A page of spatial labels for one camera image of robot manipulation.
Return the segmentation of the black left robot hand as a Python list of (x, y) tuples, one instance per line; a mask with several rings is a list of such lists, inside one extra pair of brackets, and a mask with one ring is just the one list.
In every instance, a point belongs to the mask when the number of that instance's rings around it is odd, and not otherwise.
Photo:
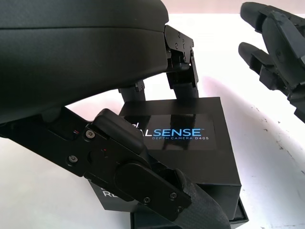
[(195, 74), (182, 75), (193, 44), (171, 54), (168, 20), (160, 0), (1, 1), (0, 136), (183, 229), (228, 229), (218, 203), (153, 159), (135, 126), (67, 108), (113, 89), (144, 98), (141, 83), (160, 73), (178, 99), (198, 97)]

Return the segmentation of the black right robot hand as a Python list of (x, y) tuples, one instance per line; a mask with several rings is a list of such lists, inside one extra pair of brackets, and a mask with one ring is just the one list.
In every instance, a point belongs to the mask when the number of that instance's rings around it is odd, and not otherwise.
[(238, 52), (269, 90), (281, 91), (305, 120), (305, 20), (256, 2), (245, 2), (241, 18), (262, 35), (267, 52), (242, 42)]

